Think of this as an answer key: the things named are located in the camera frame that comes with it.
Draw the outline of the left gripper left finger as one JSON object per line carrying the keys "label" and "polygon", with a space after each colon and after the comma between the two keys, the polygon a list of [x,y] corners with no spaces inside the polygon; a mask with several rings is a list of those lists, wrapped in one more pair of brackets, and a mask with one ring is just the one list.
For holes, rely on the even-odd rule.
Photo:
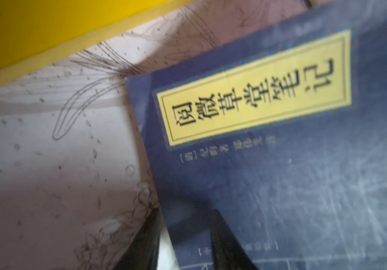
{"label": "left gripper left finger", "polygon": [[113,269],[156,270],[162,226],[161,211],[159,208],[154,208]]}

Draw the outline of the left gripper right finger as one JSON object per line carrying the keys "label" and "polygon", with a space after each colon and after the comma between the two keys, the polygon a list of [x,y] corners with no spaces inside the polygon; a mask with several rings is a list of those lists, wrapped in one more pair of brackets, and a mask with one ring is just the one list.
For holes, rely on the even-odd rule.
{"label": "left gripper right finger", "polygon": [[218,210],[210,216],[210,237],[215,270],[257,270]]}

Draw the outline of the blue book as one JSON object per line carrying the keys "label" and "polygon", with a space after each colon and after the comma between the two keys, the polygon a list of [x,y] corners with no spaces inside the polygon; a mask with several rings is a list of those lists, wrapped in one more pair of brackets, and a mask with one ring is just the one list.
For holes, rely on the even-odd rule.
{"label": "blue book", "polygon": [[127,81],[179,267],[218,210],[259,270],[387,270],[387,1],[334,1]]}

